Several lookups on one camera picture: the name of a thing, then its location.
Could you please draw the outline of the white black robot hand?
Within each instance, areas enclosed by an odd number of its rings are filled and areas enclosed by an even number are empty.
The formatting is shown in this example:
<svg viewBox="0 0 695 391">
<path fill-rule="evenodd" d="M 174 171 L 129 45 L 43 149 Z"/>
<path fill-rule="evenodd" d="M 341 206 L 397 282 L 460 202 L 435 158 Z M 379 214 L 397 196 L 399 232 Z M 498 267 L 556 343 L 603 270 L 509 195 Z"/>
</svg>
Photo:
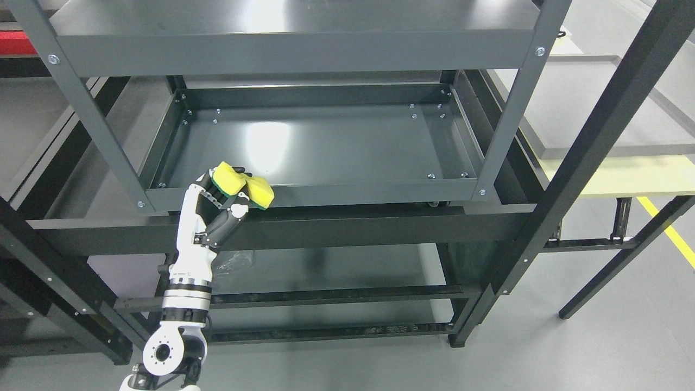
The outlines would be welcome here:
<svg viewBox="0 0 695 391">
<path fill-rule="evenodd" d="M 176 233 L 179 256 L 169 270 L 171 278 L 212 281 L 211 264 L 221 245 L 248 215 L 245 193 L 225 196 L 211 179 L 211 168 L 191 183 L 184 194 Z"/>
</svg>

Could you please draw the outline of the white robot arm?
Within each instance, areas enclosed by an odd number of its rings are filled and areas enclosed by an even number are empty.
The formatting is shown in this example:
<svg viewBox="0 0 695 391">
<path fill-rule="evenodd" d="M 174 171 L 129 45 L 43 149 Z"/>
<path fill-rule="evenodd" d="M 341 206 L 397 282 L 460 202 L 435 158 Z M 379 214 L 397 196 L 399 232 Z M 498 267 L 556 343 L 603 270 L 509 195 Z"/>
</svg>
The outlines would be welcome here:
<svg viewBox="0 0 695 391">
<path fill-rule="evenodd" d="M 212 287 L 201 278 L 171 278 L 164 292 L 159 328 L 147 339 L 142 362 L 120 384 L 121 390 L 157 390 L 162 377 L 183 377 L 182 390 L 199 390 L 207 356 L 202 330 L 210 309 Z"/>
</svg>

